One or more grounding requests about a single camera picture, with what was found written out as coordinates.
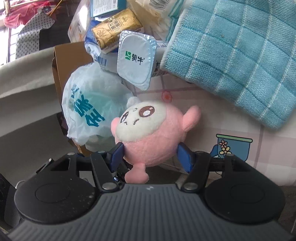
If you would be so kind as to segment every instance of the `stuffed animal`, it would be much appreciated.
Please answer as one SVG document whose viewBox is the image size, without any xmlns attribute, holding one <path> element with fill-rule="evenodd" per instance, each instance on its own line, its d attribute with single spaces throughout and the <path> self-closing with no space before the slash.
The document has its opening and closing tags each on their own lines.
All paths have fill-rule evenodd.
<svg viewBox="0 0 296 241">
<path fill-rule="evenodd" d="M 146 167 L 156 166 L 176 154 L 178 144 L 200 119 L 200 110 L 192 106 L 183 115 L 175 106 L 146 101 L 129 107 L 113 119 L 111 132 L 115 142 L 124 144 L 124 159 L 133 165 L 126 173 L 127 183 L 146 183 Z"/>
</svg>

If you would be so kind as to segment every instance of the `green rim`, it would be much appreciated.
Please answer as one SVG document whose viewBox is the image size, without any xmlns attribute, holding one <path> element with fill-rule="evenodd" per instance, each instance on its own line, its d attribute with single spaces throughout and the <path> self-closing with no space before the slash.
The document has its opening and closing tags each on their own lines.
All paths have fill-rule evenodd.
<svg viewBox="0 0 296 241">
<path fill-rule="evenodd" d="M 235 136 L 220 135 L 220 134 L 217 134 L 216 137 L 218 137 L 218 138 L 224 138 L 224 139 L 229 139 L 229 140 L 236 140 L 236 141 L 250 142 L 250 143 L 253 142 L 252 139 L 249 139 L 249 138 L 243 138 L 243 137 L 235 137 Z"/>
</svg>

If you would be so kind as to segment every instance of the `plush toy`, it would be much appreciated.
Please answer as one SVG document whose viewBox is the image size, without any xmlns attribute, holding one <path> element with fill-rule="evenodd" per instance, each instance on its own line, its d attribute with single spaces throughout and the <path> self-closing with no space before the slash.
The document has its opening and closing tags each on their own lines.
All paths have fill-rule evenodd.
<svg viewBox="0 0 296 241">
<path fill-rule="evenodd" d="M 126 173 L 127 183 L 146 183 L 146 167 L 156 166 L 176 154 L 178 144 L 200 118 L 192 106 L 185 115 L 171 104 L 156 101 L 137 103 L 113 119 L 115 142 L 124 144 L 124 159 L 133 165 Z"/>
</svg>

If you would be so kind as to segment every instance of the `white plush face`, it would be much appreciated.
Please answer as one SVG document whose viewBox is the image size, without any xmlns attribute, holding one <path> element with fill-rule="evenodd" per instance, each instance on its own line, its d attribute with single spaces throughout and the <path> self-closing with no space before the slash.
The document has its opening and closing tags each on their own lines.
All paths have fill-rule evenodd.
<svg viewBox="0 0 296 241">
<path fill-rule="evenodd" d="M 120 117 L 116 135 L 120 141 L 134 142 L 155 132 L 166 118 L 166 106 L 145 101 L 128 108 Z"/>
</svg>

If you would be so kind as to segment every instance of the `brown cardboard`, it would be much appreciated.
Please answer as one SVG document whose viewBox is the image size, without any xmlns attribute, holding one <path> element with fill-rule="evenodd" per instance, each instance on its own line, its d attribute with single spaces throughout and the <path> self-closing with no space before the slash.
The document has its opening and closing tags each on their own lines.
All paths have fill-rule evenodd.
<svg viewBox="0 0 296 241">
<path fill-rule="evenodd" d="M 85 51 L 84 42 L 62 44 L 55 46 L 54 59 L 52 61 L 52 74 L 57 90 L 60 104 L 65 84 L 78 67 L 92 62 L 92 57 Z M 85 156 L 89 156 L 91 151 L 85 146 L 75 144 L 78 150 Z"/>
</svg>

